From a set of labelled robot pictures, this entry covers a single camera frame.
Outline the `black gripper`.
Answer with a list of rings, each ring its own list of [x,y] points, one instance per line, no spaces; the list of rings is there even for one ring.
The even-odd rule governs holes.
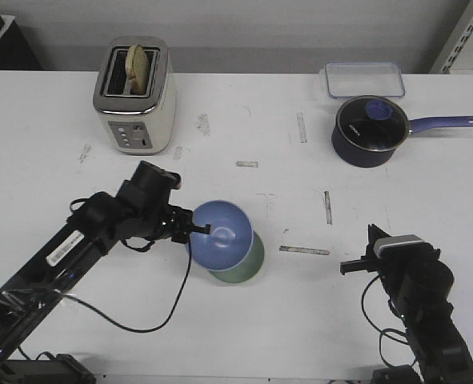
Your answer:
[[[118,225],[117,236],[127,244],[132,238],[150,243],[161,239],[186,244],[190,233],[210,234],[211,224],[193,224],[193,212],[169,203],[170,192],[162,184],[161,173],[166,171],[141,161],[131,179],[121,185],[116,199],[125,206],[125,216]]]
[[[429,272],[439,260],[440,249],[424,241],[418,245],[395,247],[383,253],[390,237],[375,224],[370,224],[367,227],[366,253],[360,259],[341,262],[340,273],[345,275],[365,270],[377,272],[385,278],[408,276],[412,280],[428,280]]]

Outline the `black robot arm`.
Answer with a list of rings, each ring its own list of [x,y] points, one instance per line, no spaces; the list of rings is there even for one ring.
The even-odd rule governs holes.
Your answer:
[[[372,374],[373,383],[473,383],[473,359],[451,320],[447,300],[455,281],[441,251],[416,235],[391,236],[375,224],[367,229],[366,253],[342,262],[341,274],[375,272],[388,306],[405,329],[401,336],[419,365],[393,366]]]
[[[79,200],[66,225],[0,288],[0,383],[94,383],[95,376],[69,354],[44,360],[10,356],[66,297],[85,273],[118,243],[131,238],[169,238],[187,244],[190,234],[209,234],[193,213],[169,203],[179,174],[141,161],[131,179],[111,196],[98,192]]]

